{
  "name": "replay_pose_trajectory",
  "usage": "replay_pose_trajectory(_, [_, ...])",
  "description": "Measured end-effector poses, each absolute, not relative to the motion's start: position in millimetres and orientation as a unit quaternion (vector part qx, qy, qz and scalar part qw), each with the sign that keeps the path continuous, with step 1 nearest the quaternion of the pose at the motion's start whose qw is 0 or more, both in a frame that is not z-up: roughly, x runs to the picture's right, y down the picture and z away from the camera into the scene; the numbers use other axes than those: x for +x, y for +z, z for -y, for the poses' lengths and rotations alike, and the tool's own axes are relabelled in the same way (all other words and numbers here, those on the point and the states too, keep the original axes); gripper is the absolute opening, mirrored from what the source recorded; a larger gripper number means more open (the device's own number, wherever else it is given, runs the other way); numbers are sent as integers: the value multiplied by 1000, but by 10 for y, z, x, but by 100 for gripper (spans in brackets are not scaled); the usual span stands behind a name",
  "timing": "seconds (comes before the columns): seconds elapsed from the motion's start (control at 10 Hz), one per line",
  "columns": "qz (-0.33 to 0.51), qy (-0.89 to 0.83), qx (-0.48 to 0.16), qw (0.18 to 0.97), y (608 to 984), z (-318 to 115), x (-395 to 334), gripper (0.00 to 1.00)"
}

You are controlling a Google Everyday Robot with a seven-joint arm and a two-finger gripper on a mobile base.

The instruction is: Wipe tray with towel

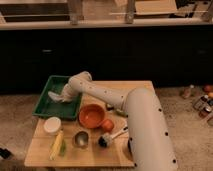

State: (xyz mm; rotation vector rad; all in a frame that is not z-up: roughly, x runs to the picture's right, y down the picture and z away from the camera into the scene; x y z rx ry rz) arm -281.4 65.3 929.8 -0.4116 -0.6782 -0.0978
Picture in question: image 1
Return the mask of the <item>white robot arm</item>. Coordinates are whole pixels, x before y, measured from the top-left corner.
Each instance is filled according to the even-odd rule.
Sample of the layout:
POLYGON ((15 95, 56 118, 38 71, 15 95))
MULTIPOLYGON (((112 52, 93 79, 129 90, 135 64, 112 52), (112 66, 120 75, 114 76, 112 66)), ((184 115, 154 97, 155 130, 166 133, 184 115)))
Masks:
POLYGON ((129 142, 135 171, 177 171, 178 164, 172 141, 157 95, 144 87, 129 91, 100 86, 83 71, 68 79, 62 89, 62 100, 68 102, 79 93, 102 100, 127 117, 129 142))

